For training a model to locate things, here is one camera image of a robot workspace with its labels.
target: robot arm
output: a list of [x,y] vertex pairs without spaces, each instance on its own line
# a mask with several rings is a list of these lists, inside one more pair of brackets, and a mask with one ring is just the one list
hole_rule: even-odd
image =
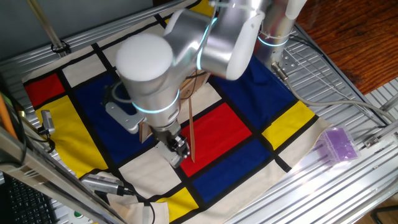
[[[171,17],[163,37],[135,35],[116,55],[121,80],[137,109],[135,117],[129,119],[135,121],[130,124],[131,132],[137,131],[131,125],[144,120],[155,138],[178,157],[174,162],[169,160],[174,167],[190,153],[177,122],[180,85],[196,68],[228,80],[238,79],[253,53],[267,0],[221,1],[215,6],[220,7],[217,18],[179,10]],[[114,105],[107,111],[126,127]]]

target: fabric mat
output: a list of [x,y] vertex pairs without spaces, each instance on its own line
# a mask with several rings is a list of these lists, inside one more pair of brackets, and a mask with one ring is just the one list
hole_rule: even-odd
[[[110,173],[151,202],[167,202],[170,223],[223,223],[277,183],[330,123],[319,118],[252,58],[236,81],[210,77],[193,96],[196,161],[173,169],[154,147],[128,133],[101,105],[119,80],[114,57],[132,35],[162,35],[182,7],[210,15],[208,1],[185,1],[118,34],[42,67],[23,79],[40,119],[50,110],[52,139],[78,177]],[[129,112],[132,105],[123,105]],[[187,104],[178,117],[189,138]]]

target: metal rack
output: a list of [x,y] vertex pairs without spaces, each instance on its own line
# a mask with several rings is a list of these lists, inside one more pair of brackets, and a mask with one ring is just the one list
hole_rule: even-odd
[[[80,50],[181,2],[182,0],[173,1],[150,11],[109,23],[65,39],[65,42],[69,43],[73,51]],[[295,35],[311,42],[310,37],[299,26],[294,31]],[[12,94],[25,107],[27,119],[32,124],[38,125],[39,121],[24,91],[21,78],[37,68],[58,60],[60,56],[52,52],[50,47],[43,47],[0,62],[0,72],[5,76]],[[333,63],[328,63],[310,47],[290,40],[284,52],[282,65],[294,88],[308,100],[342,100],[344,96],[333,91],[333,87],[338,88],[340,93],[351,99],[370,103]],[[323,108],[310,106],[310,109],[335,125],[345,125],[361,149],[362,156],[353,162],[332,166],[327,157],[319,155],[317,149],[313,149],[278,184],[227,223],[352,223],[398,191],[396,186],[398,149],[394,137],[398,128],[397,123],[391,124],[386,129],[377,128],[384,125],[381,119],[370,111],[363,111],[353,105]],[[0,138],[4,137],[7,137],[7,133],[0,129]],[[371,138],[377,138],[377,142],[366,147],[365,142]],[[10,142],[10,147],[20,146],[18,142]],[[9,153],[19,158],[21,150],[9,151]],[[77,187],[79,186],[77,179],[73,175],[66,174],[71,170],[65,169],[66,166],[60,165],[54,159],[60,161],[56,153],[51,158],[37,151],[30,152],[27,161],[31,162],[31,165],[26,169],[29,167],[43,173],[26,179],[25,175],[29,170],[20,169],[14,172],[15,177],[82,213],[93,212],[87,207],[90,205],[94,213],[101,214],[100,217],[91,214],[96,221],[106,217],[114,220],[115,223],[123,222],[116,220],[117,215],[112,210],[104,209],[104,205],[97,201],[95,195]],[[13,169],[9,166],[0,168],[8,171]],[[61,192],[51,189],[46,184],[39,184],[45,182],[44,180],[67,184],[68,193],[73,193],[75,198],[81,197],[81,202],[84,203],[70,203],[70,200],[66,200],[67,198]]]

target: metal rod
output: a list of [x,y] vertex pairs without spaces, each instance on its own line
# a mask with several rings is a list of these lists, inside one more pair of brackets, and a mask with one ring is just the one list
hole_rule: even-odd
[[[24,129],[29,135],[37,138],[34,131],[26,125]],[[7,154],[16,160],[21,158],[22,143],[12,138],[2,127],[0,127],[0,142],[2,142],[2,155]],[[126,223],[109,205],[42,150],[42,143],[32,142],[32,144],[35,149],[34,151],[27,149],[22,167],[15,168],[10,163],[2,161],[0,170],[100,224]]]
[[[55,31],[52,29],[52,26],[45,16],[43,10],[40,8],[39,4],[36,0],[27,0],[30,8],[32,9],[33,13],[35,14],[37,20],[42,25],[44,31],[47,33],[48,37],[51,40],[51,43],[54,45],[55,49],[62,49],[64,48],[64,44],[62,44],[61,40],[56,35]],[[64,57],[67,55],[66,52],[58,53],[59,56]]]
[[385,112],[388,112],[389,110],[393,109],[395,106],[398,105],[398,94],[393,96],[389,101],[384,103],[380,109],[384,110]]

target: wooden surface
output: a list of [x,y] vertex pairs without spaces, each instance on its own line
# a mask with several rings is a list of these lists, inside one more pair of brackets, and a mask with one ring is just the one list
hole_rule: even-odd
[[[395,194],[391,198],[381,203],[378,206],[378,208],[393,206],[393,205],[398,205],[398,194]],[[379,217],[380,221],[383,222],[383,224],[398,224],[398,210],[391,212],[381,212],[378,213],[377,216]],[[374,224],[371,218],[371,213],[369,212],[368,214],[366,214],[355,224]]]
[[308,0],[297,22],[363,94],[398,77],[398,0]]

